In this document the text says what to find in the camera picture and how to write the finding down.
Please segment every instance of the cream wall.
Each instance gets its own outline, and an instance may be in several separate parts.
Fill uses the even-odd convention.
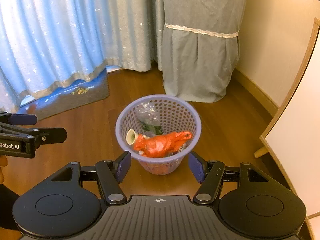
[[[318,0],[247,0],[237,69],[281,105],[300,67]]]

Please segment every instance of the lace trim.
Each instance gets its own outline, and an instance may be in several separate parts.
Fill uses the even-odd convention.
[[[165,27],[169,28],[169,29],[173,29],[173,30],[179,30],[179,31],[186,31],[186,32],[193,32],[193,33],[200,33],[200,34],[206,34],[209,36],[216,36],[219,38],[225,38],[225,39],[229,39],[229,38],[235,38],[239,35],[239,31],[237,31],[236,33],[216,33],[216,32],[210,32],[210,31],[204,31],[201,29],[195,29],[195,28],[188,28],[185,26],[179,26],[179,25],[172,25],[172,24],[164,24]]]

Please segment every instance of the wooden door frame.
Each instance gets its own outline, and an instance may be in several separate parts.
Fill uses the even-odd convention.
[[[269,132],[271,131],[271,129],[274,127],[274,125],[276,124],[276,122],[279,120],[279,118],[281,117],[282,113],[285,111],[286,107],[288,106],[288,104],[290,103],[295,91],[297,90],[303,75],[308,67],[309,61],[311,59],[313,50],[315,48],[316,45],[316,41],[319,35],[319,31],[320,31],[320,20],[315,18],[314,20],[314,24],[313,24],[313,28],[312,28],[312,32],[311,32],[311,37],[309,40],[309,44],[306,50],[306,53],[304,55],[303,61],[301,63],[301,66],[298,70],[298,73],[293,81],[293,84],[287,94],[287,96],[285,97],[283,103],[281,104],[281,106],[279,107],[279,110],[277,111],[277,113],[275,114],[275,116],[273,117],[273,119],[271,120],[270,124],[267,126],[267,128],[265,129],[265,131],[263,132],[263,134],[260,136],[260,140],[263,143],[263,145],[265,146],[265,148],[267,149],[265,152],[269,152],[270,155],[272,156],[273,160],[275,161],[275,163],[277,164],[277,166],[279,167],[280,171],[282,172],[285,180],[287,181],[290,189],[292,190],[293,193],[297,194],[296,190],[294,189],[294,186],[292,184],[292,182],[290,181],[287,173],[285,172],[282,164],[280,163],[279,159],[277,158],[277,156],[275,155],[275,153],[273,152],[272,148],[269,146],[268,142],[266,141],[266,136],[269,134]],[[310,236],[312,238],[312,240],[315,240],[315,235],[312,231],[311,228],[311,224],[309,219],[319,216],[320,212],[310,215],[308,217],[306,217],[305,223],[308,227]]]

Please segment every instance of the baseboard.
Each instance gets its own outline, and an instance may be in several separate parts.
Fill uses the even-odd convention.
[[[269,114],[275,116],[276,112],[279,109],[279,106],[250,78],[248,78],[237,69],[233,71],[232,78],[237,80],[245,89],[247,89],[249,93],[253,95],[260,104],[262,104],[262,106],[269,112]]]

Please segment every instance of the clear plastic bottle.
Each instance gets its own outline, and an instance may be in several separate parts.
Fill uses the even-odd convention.
[[[152,103],[141,103],[136,107],[135,113],[145,131],[151,131],[155,135],[163,134],[159,113]]]

